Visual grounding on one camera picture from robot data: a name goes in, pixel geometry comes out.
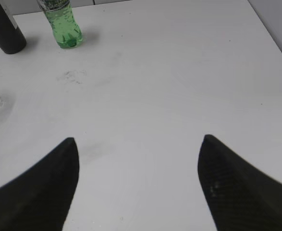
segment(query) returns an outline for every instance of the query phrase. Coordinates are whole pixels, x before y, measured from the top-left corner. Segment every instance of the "bottle label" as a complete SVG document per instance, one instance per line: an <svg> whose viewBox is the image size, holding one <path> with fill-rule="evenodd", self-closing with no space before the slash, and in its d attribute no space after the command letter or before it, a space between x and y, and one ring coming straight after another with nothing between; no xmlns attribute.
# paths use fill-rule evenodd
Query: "bottle label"
<svg viewBox="0 0 282 231"><path fill-rule="evenodd" d="M7 14L9 20L11 21L13 27L15 27L15 29L17 29L18 25L17 25L16 21L14 20L14 18L12 17L12 14L9 11L9 9L7 8L5 2L3 0L0 0L0 4L1 4L3 10L5 11L5 13Z"/></svg>
<svg viewBox="0 0 282 231"><path fill-rule="evenodd" d="M37 0L42 11L57 11L69 5L69 0Z"/></svg>

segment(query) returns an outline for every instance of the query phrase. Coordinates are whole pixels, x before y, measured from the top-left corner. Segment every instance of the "water bottle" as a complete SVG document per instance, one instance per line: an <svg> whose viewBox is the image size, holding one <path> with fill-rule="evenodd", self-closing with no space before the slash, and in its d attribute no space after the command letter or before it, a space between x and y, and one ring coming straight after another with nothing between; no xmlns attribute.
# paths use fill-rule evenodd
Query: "water bottle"
<svg viewBox="0 0 282 231"><path fill-rule="evenodd" d="M80 27L74 20L69 0L37 0L47 17L53 36L61 48L73 48L82 42Z"/></svg>

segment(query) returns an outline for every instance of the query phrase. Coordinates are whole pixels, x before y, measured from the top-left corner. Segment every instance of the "table surface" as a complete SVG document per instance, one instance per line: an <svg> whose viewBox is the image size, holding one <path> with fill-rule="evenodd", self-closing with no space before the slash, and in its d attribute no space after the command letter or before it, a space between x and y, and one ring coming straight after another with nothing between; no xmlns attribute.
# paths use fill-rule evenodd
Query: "table surface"
<svg viewBox="0 0 282 231"><path fill-rule="evenodd" d="M282 54L246 0L133 0L74 9L60 49L42 13L0 50L0 186L66 137L80 179L64 231L215 230L197 176L214 134L282 182Z"/></svg>

